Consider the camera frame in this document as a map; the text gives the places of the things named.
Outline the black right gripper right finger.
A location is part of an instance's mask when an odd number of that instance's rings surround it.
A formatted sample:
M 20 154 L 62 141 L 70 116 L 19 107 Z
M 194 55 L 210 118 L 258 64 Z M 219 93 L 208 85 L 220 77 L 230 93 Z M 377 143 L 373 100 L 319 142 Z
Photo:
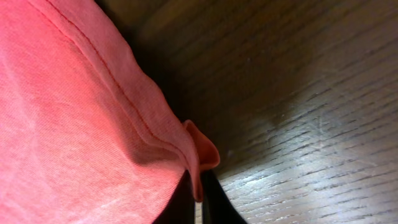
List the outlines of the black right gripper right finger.
M 229 201 L 212 170 L 203 172 L 201 181 L 204 190 L 202 224 L 247 224 Z

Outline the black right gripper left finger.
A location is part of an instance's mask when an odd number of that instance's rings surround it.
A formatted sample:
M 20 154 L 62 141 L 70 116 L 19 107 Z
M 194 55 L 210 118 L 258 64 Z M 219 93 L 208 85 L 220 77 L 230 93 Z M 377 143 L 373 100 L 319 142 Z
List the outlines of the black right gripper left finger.
M 186 170 L 173 192 L 167 206 L 153 221 L 153 224 L 194 224 L 195 200 L 192 183 Z

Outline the red orange t-shirt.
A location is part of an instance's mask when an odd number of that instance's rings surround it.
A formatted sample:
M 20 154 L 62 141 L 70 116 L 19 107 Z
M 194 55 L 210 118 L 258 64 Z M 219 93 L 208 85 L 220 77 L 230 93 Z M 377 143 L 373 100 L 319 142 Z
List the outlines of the red orange t-shirt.
M 219 161 L 97 3 L 1 2 L 2 223 L 152 223 Z

